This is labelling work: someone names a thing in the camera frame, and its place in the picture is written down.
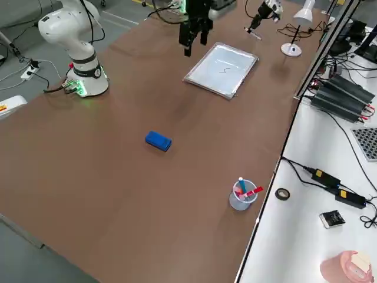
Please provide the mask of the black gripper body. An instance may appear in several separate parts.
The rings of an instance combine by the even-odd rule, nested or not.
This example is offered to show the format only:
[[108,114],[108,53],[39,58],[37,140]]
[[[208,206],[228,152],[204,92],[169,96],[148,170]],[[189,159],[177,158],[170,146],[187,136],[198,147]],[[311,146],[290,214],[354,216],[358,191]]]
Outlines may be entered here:
[[186,0],[186,22],[198,21],[202,19],[213,22],[209,18],[211,5],[211,0]]
[[263,2],[258,8],[258,14],[261,18],[268,18],[273,13],[273,9]]

